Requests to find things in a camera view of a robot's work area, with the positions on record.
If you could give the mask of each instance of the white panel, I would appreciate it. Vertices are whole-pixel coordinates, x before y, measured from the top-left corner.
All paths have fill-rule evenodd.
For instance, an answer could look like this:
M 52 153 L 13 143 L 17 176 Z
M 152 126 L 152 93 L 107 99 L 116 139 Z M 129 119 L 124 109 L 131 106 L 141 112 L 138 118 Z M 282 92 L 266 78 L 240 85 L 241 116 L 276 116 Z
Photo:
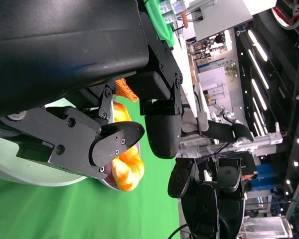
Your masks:
M 218 4 L 206 4 L 200 9 L 204 20 L 194 23 L 197 40 L 252 19 L 243 0 L 218 0 Z
M 243 0 L 251 15 L 258 14 L 276 6 L 277 0 Z

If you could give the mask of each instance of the green tablecloth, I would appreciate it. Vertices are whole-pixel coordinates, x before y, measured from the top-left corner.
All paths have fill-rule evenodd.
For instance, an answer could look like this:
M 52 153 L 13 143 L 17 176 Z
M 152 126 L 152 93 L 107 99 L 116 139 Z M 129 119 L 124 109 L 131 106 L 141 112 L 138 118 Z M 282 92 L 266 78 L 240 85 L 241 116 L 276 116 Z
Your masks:
M 119 101 L 145 125 L 138 103 Z M 129 193 L 91 178 L 58 188 L 0 180 L 0 239 L 166 239 L 179 226 L 167 195 L 174 160 L 156 158 L 146 134 L 140 144 L 145 174 Z

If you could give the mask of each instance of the metal rod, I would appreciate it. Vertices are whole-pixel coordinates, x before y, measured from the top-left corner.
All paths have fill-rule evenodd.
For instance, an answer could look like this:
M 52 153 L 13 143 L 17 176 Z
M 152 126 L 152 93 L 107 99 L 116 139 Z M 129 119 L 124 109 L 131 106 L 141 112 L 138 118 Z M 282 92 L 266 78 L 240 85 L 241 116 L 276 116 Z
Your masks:
M 248 203 L 248 204 L 245 204 L 245 206 L 247 205 L 259 205 L 259 204 L 280 204 L 280 203 L 292 203 L 292 202 L 295 202 L 296 200 L 295 199 L 291 199 L 289 201 L 282 201 L 282 202 L 265 202 L 265 203 Z
M 298 81 L 299 81 L 299 63 L 298 63 L 296 79 L 295 79 L 294 94 L 293 94 L 293 98 L 292 98 L 293 107 L 292 107 L 292 111 L 291 111 L 291 115 L 290 115 L 290 124 L 289 124 L 289 127 L 288 127 L 288 135 L 290 135 L 290 133 L 291 133 L 291 130 L 292 130 L 292 127 L 293 127 L 293 124 L 294 124 L 294 119 L 295 119 L 296 104 L 297 104 L 296 93 L 297 93 L 297 87 L 298 87 L 298 84 L 299 84 Z

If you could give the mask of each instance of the cable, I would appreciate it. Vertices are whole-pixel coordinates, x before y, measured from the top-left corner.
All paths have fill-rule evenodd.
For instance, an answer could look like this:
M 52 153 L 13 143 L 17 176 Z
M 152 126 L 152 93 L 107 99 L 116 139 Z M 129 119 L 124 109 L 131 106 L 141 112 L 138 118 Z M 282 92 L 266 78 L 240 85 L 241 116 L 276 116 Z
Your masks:
M 168 237 L 168 239 L 172 239 L 173 236 L 175 236 L 176 233 L 178 233 L 180 230 L 182 230 L 183 228 L 187 227 L 187 223 L 184 224 L 183 226 L 180 226 L 179 228 L 177 228 L 175 231 L 173 231 L 173 233 Z

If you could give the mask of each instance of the black cable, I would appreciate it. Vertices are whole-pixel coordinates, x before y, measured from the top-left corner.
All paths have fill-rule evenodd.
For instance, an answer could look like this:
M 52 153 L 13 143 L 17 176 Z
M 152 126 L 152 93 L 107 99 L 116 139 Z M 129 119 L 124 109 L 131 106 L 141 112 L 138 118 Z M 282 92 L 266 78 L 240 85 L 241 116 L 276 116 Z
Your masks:
M 172 239 L 173 236 L 175 236 L 176 233 L 178 233 L 180 230 L 182 230 L 183 228 L 187 227 L 187 223 L 184 224 L 183 226 L 180 226 L 179 228 L 177 228 L 175 231 L 173 231 L 173 233 L 168 237 L 168 239 Z
M 143 5 L 142 8 L 140 9 L 140 11 L 143 10 L 143 8 L 145 7 L 146 3 L 148 3 L 148 1 L 149 1 L 149 0 L 146 0 L 146 1 L 144 2 L 144 5 Z

